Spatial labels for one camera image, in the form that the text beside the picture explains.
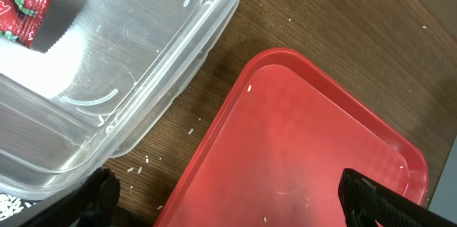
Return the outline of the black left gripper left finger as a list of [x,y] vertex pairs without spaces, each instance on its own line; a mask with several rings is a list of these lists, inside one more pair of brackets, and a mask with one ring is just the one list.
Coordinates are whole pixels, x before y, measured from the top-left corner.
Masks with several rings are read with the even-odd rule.
[[120,180],[108,168],[98,168],[76,183],[30,208],[19,227],[107,227],[120,198]]

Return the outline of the white rice pile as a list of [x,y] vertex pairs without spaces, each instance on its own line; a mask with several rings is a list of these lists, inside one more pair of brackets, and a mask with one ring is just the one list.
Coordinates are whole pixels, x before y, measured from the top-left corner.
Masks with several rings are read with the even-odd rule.
[[33,203],[5,193],[0,194],[0,221],[21,213],[25,208],[30,208]]

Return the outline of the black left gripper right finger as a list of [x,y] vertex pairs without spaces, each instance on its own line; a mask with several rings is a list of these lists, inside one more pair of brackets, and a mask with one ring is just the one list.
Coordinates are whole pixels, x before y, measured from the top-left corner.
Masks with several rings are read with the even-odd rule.
[[338,197],[347,227],[456,227],[352,168],[343,170]]

